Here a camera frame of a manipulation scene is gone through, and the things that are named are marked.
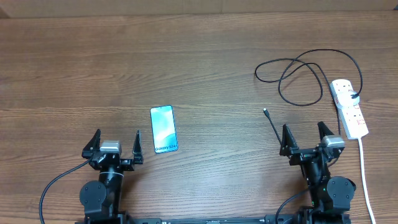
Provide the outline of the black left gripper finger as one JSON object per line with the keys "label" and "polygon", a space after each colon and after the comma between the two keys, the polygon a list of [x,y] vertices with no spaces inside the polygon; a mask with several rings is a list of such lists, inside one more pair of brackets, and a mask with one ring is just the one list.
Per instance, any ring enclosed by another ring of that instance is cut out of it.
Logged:
{"label": "black left gripper finger", "polygon": [[132,154],[134,159],[142,159],[142,148],[141,148],[141,131],[137,130],[134,145],[132,148]]}
{"label": "black left gripper finger", "polygon": [[94,136],[83,148],[82,152],[92,152],[97,150],[100,147],[100,136],[101,136],[101,130],[97,129]]}

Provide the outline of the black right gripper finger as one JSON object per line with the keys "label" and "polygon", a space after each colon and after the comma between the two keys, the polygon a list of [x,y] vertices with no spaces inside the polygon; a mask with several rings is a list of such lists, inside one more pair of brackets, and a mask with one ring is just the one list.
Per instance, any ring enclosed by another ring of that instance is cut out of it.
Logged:
{"label": "black right gripper finger", "polygon": [[330,131],[328,126],[323,121],[318,122],[317,126],[318,126],[318,132],[319,132],[321,141],[323,140],[323,138],[325,136],[333,136],[334,135],[334,133]]}
{"label": "black right gripper finger", "polygon": [[299,150],[297,142],[289,128],[288,124],[282,127],[282,141],[280,144],[280,155],[292,155],[292,151]]}

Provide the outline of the Samsung Galaxy smartphone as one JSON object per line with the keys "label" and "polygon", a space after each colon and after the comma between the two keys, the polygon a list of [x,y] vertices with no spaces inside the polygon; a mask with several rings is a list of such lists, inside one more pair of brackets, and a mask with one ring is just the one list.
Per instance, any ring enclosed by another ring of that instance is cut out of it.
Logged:
{"label": "Samsung Galaxy smartphone", "polygon": [[171,105],[150,109],[154,151],[156,154],[178,150],[174,112]]}

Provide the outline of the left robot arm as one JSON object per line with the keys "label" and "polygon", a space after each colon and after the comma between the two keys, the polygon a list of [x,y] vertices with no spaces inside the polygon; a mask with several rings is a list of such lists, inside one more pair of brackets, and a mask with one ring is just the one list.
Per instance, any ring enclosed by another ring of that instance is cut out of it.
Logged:
{"label": "left robot arm", "polygon": [[121,157],[119,141],[101,141],[98,129],[82,150],[82,158],[99,171],[98,180],[87,182],[80,190],[80,202],[84,206],[84,223],[133,223],[128,212],[121,211],[121,192],[125,172],[144,163],[141,149],[141,132],[137,131],[132,147],[132,158]]}

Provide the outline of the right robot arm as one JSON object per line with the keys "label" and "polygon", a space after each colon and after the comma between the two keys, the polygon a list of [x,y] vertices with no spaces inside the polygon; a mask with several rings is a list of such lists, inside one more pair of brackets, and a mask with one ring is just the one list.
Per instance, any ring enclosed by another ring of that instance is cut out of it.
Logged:
{"label": "right robot arm", "polygon": [[291,200],[309,193],[311,206],[302,206],[286,223],[350,223],[346,213],[356,190],[355,183],[342,176],[331,176],[328,163],[340,157],[345,148],[343,138],[333,134],[324,122],[318,123],[320,143],[314,148],[300,149],[287,124],[282,128],[280,155],[289,158],[290,166],[300,166],[308,188],[286,200],[275,214],[280,220],[280,211]]}

